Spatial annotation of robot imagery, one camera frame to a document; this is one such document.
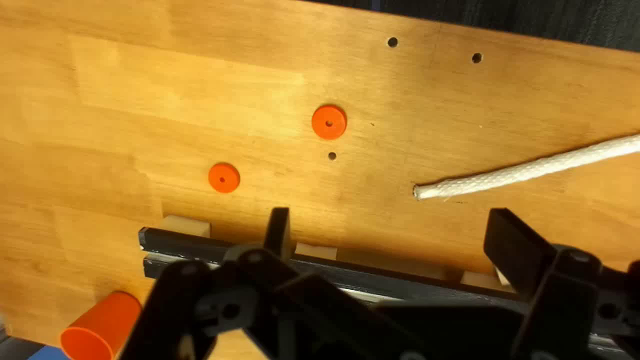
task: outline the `white rope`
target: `white rope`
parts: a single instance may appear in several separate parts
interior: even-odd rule
[[[586,147],[577,147],[571,151],[538,157],[495,172],[475,173],[468,178],[448,178],[433,183],[421,183],[414,188],[414,196],[423,199],[483,191],[634,151],[640,151],[640,134],[598,142]]]

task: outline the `orange circular marker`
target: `orange circular marker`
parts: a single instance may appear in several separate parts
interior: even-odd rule
[[[114,360],[140,316],[140,301],[129,291],[112,291],[60,334],[73,360]]]
[[[340,106],[325,104],[314,112],[312,125],[320,137],[336,139],[347,132],[347,112]]]
[[[229,161],[219,161],[208,169],[208,183],[219,191],[233,191],[240,186],[240,172]]]

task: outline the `black hole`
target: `black hole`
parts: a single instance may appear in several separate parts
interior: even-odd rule
[[[240,314],[240,306],[237,306],[237,304],[226,304],[223,307],[223,317],[226,317],[226,320],[234,320],[234,317],[238,317],[238,314]]]
[[[483,53],[476,51],[476,53],[472,56],[472,62],[475,62],[475,63],[481,63],[481,62],[483,62]]]
[[[400,43],[399,38],[389,38],[389,39],[386,39],[386,46],[390,46],[390,48],[397,48],[399,43]]]
[[[617,304],[602,304],[602,306],[598,307],[598,314],[600,314],[600,317],[614,320],[614,317],[621,316],[621,307],[619,307]]]

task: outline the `wooden board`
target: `wooden board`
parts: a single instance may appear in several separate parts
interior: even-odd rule
[[[638,53],[293,0],[3,0],[0,53],[0,311],[17,336],[57,341],[116,288],[145,298],[136,229],[162,214],[244,241],[291,206],[294,240],[491,272],[487,216],[508,206],[614,268],[640,253],[640,155],[410,196],[638,132]],[[340,139],[311,130],[325,102],[348,112]],[[243,172],[234,193],[208,186],[214,161]]]

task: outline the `orange dot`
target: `orange dot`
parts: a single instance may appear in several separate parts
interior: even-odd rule
[[[219,191],[233,191],[240,186],[240,172],[229,161],[219,161],[208,169],[208,183]]]
[[[347,112],[340,106],[325,104],[314,112],[312,125],[320,137],[336,139],[347,132]]]

